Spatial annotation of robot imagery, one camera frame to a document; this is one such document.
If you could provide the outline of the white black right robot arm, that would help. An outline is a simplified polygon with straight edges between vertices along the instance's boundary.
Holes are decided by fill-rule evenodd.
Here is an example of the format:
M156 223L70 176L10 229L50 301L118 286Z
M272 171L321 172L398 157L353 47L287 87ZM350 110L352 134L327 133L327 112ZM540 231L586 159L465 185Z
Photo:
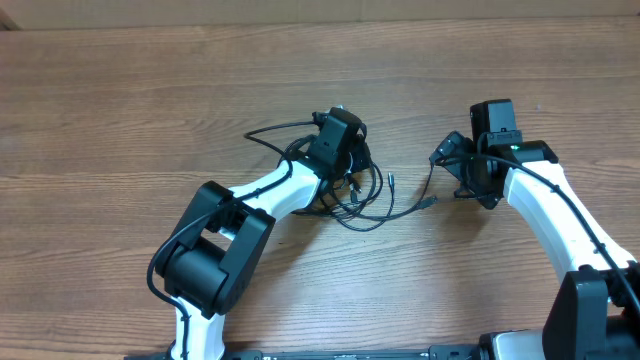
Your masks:
M639 262L597 223L543 141L450 133L429 158L487 209L505 200L547 255L560 288L544 326L484 334L472 359L636 359Z

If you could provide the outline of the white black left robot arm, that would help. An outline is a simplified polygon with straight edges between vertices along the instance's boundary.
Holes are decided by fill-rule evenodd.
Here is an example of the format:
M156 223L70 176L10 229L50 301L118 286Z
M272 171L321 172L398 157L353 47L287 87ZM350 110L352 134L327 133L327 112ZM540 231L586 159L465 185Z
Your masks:
M361 134L313 136L306 146L283 151L278 166L251 183L203 184L152 256L149 290L176 313L169 358L222 358L225 316L248 287L275 224L370 163Z

